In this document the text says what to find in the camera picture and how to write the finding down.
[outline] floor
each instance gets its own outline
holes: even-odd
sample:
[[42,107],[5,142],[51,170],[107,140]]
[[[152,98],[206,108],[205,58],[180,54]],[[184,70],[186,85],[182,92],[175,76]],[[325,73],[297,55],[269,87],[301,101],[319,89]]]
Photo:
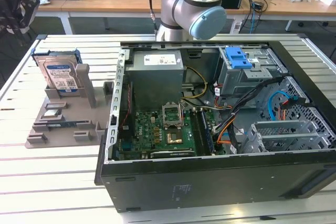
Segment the floor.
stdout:
[[[110,29],[105,30],[102,18],[71,18],[71,23],[76,34],[152,34],[152,21],[148,18],[110,18]],[[256,33],[277,34],[288,33],[285,31],[286,21],[265,20],[260,23]],[[303,27],[299,22],[292,22],[290,33],[306,34],[327,56],[330,56],[336,46],[336,24],[323,27],[321,23],[304,22]],[[231,21],[228,20],[222,33],[229,33]],[[62,24],[58,18],[37,17],[31,24],[31,30],[27,35],[30,40],[21,46],[11,34],[0,37],[0,88],[16,68],[20,59],[29,49],[31,42],[37,34],[64,34]],[[241,33],[249,33],[250,29],[243,28]]]

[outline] motherboard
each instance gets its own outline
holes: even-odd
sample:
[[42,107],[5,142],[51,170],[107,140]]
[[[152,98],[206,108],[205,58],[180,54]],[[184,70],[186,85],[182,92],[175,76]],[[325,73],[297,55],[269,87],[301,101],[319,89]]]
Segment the motherboard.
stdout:
[[205,126],[210,129],[215,125],[212,111],[184,110],[181,111],[181,116],[177,113],[179,111],[167,109],[136,112],[135,136],[122,139],[119,142],[121,159],[203,155],[204,150],[209,150],[209,147],[208,143],[202,143],[203,136],[200,134],[204,134]]

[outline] hard drive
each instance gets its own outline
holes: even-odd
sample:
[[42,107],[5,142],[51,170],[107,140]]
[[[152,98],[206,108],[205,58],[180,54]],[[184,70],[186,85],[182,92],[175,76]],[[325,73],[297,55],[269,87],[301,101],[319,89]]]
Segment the hard drive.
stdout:
[[76,66],[82,63],[78,50],[33,51],[31,56],[44,75],[49,89],[57,89],[61,93],[74,93],[78,88],[82,88],[76,77]]

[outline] metal slotted table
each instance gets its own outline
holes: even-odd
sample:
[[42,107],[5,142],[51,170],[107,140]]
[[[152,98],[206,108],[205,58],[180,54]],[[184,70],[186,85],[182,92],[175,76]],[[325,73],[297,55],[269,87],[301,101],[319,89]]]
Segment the metal slotted table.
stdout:
[[[32,47],[77,47],[95,87],[114,80],[120,41],[152,35],[57,35]],[[336,106],[336,67],[308,39],[296,35],[219,35],[225,42],[278,40]],[[336,182],[308,199],[118,214],[103,186],[93,183],[99,146],[26,149],[44,100],[45,80],[29,56],[0,91],[0,223],[334,223]]]

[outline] white label sticker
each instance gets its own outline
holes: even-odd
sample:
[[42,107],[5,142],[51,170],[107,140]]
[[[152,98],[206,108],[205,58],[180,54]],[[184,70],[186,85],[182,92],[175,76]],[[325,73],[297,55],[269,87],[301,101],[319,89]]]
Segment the white label sticker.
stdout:
[[60,124],[49,124],[48,126],[49,126],[49,127],[61,127]]
[[233,154],[237,154],[237,149],[236,149],[233,145],[230,146],[230,151],[231,151]]
[[236,135],[244,135],[244,129],[239,129],[238,132],[236,133]]
[[255,62],[255,63],[259,63],[259,60],[258,59],[256,59],[256,58],[254,58],[254,59],[247,59],[249,62]]
[[175,55],[145,55],[145,66],[153,65],[176,65]]
[[69,65],[49,65],[47,71],[57,90],[72,92],[78,89]]
[[220,93],[221,91],[220,91],[220,89],[219,88],[215,88],[215,95],[217,96],[217,97],[220,97],[221,95],[221,93]]

